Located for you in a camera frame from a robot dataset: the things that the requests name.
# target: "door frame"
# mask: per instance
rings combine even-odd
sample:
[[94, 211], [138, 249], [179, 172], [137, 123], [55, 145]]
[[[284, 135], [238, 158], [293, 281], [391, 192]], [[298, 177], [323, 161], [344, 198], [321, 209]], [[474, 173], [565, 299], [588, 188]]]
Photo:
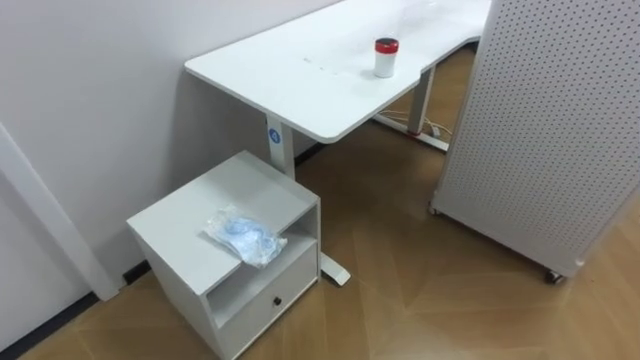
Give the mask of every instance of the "door frame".
[[102, 301], [118, 294], [124, 285], [114, 280], [100, 263], [58, 200], [29, 159], [0, 122], [0, 171], [42, 222], [80, 276]]

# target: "pegboard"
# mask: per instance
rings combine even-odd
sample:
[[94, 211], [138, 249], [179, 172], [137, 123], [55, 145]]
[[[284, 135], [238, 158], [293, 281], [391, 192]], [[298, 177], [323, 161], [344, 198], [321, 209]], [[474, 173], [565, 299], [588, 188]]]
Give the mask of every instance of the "pegboard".
[[573, 275], [640, 183], [635, 0], [494, 0], [437, 210]]

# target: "drawer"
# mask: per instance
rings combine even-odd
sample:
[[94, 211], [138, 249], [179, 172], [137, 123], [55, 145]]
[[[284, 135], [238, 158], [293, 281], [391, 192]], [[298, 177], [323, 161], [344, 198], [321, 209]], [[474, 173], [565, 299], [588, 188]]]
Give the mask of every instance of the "drawer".
[[318, 246], [309, 247], [220, 329], [221, 347], [233, 359], [318, 277]]

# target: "label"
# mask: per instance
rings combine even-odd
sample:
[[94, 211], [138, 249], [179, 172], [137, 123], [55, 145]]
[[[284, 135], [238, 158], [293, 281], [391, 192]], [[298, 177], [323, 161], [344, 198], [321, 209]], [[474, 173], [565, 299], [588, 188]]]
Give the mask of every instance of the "label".
[[280, 134], [278, 134], [276, 129], [269, 129], [269, 138], [274, 144], [280, 144]]

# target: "white wall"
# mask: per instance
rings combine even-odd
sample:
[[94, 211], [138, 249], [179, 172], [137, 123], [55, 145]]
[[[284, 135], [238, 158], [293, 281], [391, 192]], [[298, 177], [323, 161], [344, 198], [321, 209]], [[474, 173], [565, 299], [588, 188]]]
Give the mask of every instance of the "white wall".
[[90, 289], [0, 172], [0, 351]]
[[5, 0], [0, 121], [121, 275], [142, 260], [129, 216], [240, 149], [267, 153], [262, 115], [183, 62], [331, 2]]

